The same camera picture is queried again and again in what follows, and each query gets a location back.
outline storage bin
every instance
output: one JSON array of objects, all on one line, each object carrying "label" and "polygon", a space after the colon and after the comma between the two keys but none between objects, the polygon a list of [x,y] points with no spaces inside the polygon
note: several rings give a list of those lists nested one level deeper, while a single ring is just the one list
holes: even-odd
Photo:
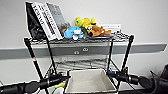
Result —
[{"label": "storage bin", "polygon": [[65,88],[65,94],[117,93],[116,88],[104,69],[86,69],[69,71],[71,78]]}]

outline orange plush toy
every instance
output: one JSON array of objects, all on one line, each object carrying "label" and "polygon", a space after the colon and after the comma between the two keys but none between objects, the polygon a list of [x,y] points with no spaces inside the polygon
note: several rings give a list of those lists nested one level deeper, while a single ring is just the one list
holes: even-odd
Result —
[{"label": "orange plush toy", "polygon": [[88,33],[89,37],[95,37],[95,36],[99,36],[99,35],[110,35],[111,30],[105,31],[105,29],[103,29],[103,27],[98,27],[96,25],[93,25],[92,30],[87,30],[87,33]]}]

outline stuffed animal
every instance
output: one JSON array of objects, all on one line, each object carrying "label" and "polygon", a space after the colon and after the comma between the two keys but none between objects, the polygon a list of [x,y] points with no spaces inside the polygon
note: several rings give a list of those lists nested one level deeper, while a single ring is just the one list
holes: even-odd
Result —
[{"label": "stuffed animal", "polygon": [[95,37],[95,36],[99,36],[99,35],[110,35],[111,30],[105,31],[105,29],[103,29],[103,27],[98,27],[96,25],[93,25],[92,30],[87,30],[87,33],[88,33],[89,37]]}]

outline black object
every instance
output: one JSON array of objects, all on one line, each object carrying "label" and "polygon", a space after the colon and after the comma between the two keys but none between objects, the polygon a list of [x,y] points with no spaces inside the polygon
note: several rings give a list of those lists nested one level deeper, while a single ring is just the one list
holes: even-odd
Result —
[{"label": "black object", "polygon": [[133,42],[133,39],[134,39],[134,36],[131,35],[130,38],[129,38],[129,43],[128,43],[127,50],[126,50],[126,53],[125,53],[124,62],[123,62],[121,71],[123,71],[123,69],[125,68],[125,65],[126,65],[126,62],[127,62],[127,58],[128,58],[128,54],[129,54],[129,51],[131,49],[131,44]]},{"label": "black object", "polygon": [[53,85],[59,84],[62,81],[70,78],[70,76],[54,76],[47,79],[41,79],[39,82],[31,81],[30,83],[18,83],[0,87],[0,94],[24,94],[34,93],[38,88],[46,89]]},{"label": "black object", "polygon": [[47,39],[40,22],[31,7],[32,3],[26,2],[27,23],[30,35],[35,40]]},{"label": "black object", "polygon": [[165,65],[164,70],[160,77],[168,80],[168,65]]},{"label": "black object", "polygon": [[108,70],[108,76],[116,78],[118,81],[126,82],[129,84],[138,85],[138,83],[145,89],[152,89],[153,81],[144,76],[129,75],[123,72],[111,72]]},{"label": "black object", "polygon": [[152,80],[150,80],[144,76],[139,77],[139,84],[145,89],[151,89],[153,86]]}]

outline metal wire rack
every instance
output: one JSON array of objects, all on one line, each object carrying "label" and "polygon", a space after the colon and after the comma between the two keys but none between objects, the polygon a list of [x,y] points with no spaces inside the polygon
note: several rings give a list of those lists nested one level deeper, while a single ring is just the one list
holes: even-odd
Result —
[{"label": "metal wire rack", "polygon": [[[55,62],[57,73],[70,70],[83,70],[83,69],[107,69],[108,58],[105,59],[91,59],[91,60],[78,60],[78,61],[66,61],[66,62]],[[113,64],[110,64],[110,70],[117,70]],[[48,69],[46,76],[54,73],[52,65]]]},{"label": "metal wire rack", "polygon": [[[101,43],[101,42],[124,42],[128,41],[129,36],[124,33],[112,33],[109,36],[99,36],[99,37],[85,37],[78,40],[73,40],[72,38],[64,38],[61,40],[51,40],[50,44],[70,44],[70,43]],[[32,38],[29,39],[32,45],[35,44],[47,44],[46,40],[34,40]]]}]

